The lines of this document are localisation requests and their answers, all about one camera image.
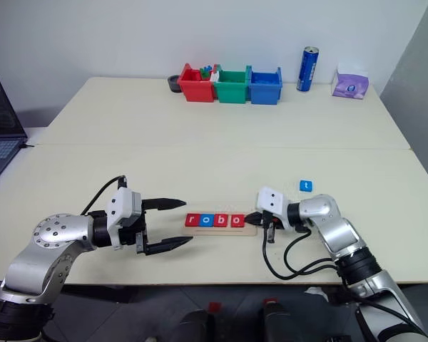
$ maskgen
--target floor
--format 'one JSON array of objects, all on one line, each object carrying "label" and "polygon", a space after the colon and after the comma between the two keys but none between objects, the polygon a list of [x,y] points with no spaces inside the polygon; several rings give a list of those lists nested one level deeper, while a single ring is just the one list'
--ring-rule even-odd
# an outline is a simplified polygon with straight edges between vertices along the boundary
[{"label": "floor", "polygon": [[[129,304],[61,295],[46,333],[60,342],[144,342],[157,336],[169,341],[172,330],[188,312],[220,302],[216,341],[256,341],[255,327],[263,299],[277,298],[295,317],[305,341],[351,335],[363,341],[354,305],[332,306],[302,286],[144,286],[134,290]],[[428,333],[428,284],[409,286],[405,294]]]}]

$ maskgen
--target can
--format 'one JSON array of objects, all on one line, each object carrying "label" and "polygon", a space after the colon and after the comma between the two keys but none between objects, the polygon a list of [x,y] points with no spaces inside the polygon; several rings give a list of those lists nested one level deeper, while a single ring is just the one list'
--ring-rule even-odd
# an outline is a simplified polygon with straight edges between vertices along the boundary
[{"label": "can", "polygon": [[319,49],[314,46],[306,46],[302,52],[300,76],[297,82],[297,89],[299,91],[308,91],[311,88],[318,56]]}]

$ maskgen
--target gray wall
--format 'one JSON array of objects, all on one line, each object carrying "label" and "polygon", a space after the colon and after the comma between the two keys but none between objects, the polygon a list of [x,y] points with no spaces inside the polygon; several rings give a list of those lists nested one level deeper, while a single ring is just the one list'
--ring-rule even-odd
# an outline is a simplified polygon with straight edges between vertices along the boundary
[{"label": "gray wall", "polygon": [[185,62],[282,67],[320,48],[314,79],[338,62],[382,92],[428,0],[0,0],[0,79],[24,125],[44,125],[91,76],[158,77]]},{"label": "gray wall", "polygon": [[428,9],[381,99],[428,172]]}]

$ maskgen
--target white table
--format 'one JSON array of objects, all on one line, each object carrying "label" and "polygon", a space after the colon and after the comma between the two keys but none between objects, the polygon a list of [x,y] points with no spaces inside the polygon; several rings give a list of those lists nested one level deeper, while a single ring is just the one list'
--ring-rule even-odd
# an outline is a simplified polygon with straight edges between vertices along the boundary
[{"label": "white table", "polygon": [[[39,137],[45,129],[46,127],[24,128],[27,137],[29,138],[27,145],[35,145],[38,143]],[[18,165],[21,164],[22,160],[24,160],[24,158],[28,155],[30,148],[32,147],[21,149],[17,155],[14,156],[13,160],[8,164],[8,166],[6,166],[6,169],[0,174],[0,189],[4,188],[7,180],[13,173],[15,173]]]},{"label": "white table", "polygon": [[[293,200],[314,181],[315,194],[331,194],[379,263],[400,282],[428,281],[428,176],[410,150],[295,149],[268,147],[141,147],[137,145],[38,145],[0,192],[0,279],[46,215],[79,213],[106,180],[125,174],[143,198],[174,197],[188,206],[146,216],[152,242],[180,234],[185,213],[254,210],[268,185]],[[93,209],[104,209],[114,187]],[[296,234],[278,232],[268,254],[284,272],[282,253]],[[81,255],[68,283],[206,284],[280,282],[266,269],[262,233],[256,237],[195,237],[154,256],[102,248]],[[314,234],[292,252],[296,266],[326,257]],[[334,283],[326,270],[294,283]]]},{"label": "white table", "polygon": [[41,137],[43,144],[394,148],[409,145],[373,87],[364,100],[330,85],[285,84],[277,105],[188,103],[166,80],[91,78]]}]

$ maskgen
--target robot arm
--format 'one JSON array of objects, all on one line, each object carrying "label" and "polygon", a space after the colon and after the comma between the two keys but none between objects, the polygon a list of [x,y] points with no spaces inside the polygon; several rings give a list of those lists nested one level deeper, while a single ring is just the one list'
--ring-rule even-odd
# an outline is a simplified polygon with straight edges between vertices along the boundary
[{"label": "robot arm", "polygon": [[[422,335],[422,322],[406,296],[389,273],[381,269],[353,225],[341,216],[331,196],[318,195],[291,203],[283,194],[265,187],[259,192],[257,209],[263,212],[263,220],[276,217],[284,229],[292,231],[308,225],[319,232],[353,298],[367,303],[359,306],[356,315],[368,341],[428,341]],[[263,222],[264,227],[271,223]],[[410,326],[384,312],[384,307],[413,324]]]},{"label": "robot arm", "polygon": [[179,199],[141,199],[126,187],[125,177],[108,203],[107,212],[87,215],[55,214],[36,225],[27,247],[12,261],[0,287],[0,341],[38,341],[52,316],[56,300],[76,258],[97,247],[121,249],[136,244],[137,253],[161,253],[192,237],[164,239],[149,244],[145,214],[148,209],[185,205]]}]

